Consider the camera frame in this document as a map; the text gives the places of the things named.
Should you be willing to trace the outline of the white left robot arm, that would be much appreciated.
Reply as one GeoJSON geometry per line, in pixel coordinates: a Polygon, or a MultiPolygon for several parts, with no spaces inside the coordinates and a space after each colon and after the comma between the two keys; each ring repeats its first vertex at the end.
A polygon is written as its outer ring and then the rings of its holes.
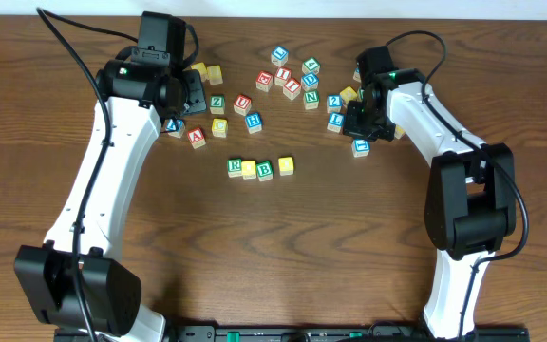
{"type": "Polygon", "coordinates": [[[97,72],[85,156],[42,245],[20,247],[14,272],[38,321],[57,338],[161,341],[166,321],[141,302],[140,279],[123,267],[127,211],[144,160],[167,122],[203,112],[205,92],[184,50],[196,35],[182,19],[147,11],[137,36],[97,72]]]}

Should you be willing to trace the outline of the green B letter block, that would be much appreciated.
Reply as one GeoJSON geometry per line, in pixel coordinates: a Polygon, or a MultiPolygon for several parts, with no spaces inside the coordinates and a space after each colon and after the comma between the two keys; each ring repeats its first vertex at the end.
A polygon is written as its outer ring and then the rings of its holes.
{"type": "Polygon", "coordinates": [[[256,165],[256,174],[259,181],[269,181],[274,176],[272,164],[269,161],[260,162],[256,165]]]}

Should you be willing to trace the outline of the green R letter block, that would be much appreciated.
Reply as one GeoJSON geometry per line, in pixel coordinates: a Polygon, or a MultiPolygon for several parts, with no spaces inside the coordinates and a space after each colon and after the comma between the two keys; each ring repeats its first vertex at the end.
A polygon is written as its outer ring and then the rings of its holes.
{"type": "Polygon", "coordinates": [[[242,176],[242,159],[229,159],[227,161],[227,173],[230,178],[242,176]]]}

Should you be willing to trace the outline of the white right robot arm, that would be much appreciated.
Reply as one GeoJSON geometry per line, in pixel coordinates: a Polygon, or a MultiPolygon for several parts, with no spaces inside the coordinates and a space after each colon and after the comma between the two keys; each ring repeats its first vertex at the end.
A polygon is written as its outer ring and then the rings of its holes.
{"type": "Polygon", "coordinates": [[[427,161],[424,224],[437,256],[423,321],[431,338],[467,337],[489,259],[516,228],[513,154],[465,129],[418,69],[393,64],[388,47],[356,62],[363,95],[348,102],[343,132],[359,143],[408,136],[427,161]]]}

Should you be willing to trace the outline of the yellow O letter block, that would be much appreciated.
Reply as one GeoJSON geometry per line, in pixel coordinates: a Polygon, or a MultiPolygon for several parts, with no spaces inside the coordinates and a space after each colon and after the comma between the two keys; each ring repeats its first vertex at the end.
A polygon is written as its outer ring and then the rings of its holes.
{"type": "Polygon", "coordinates": [[[278,159],[278,168],[281,176],[289,176],[294,173],[293,157],[280,157],[278,159]]]}

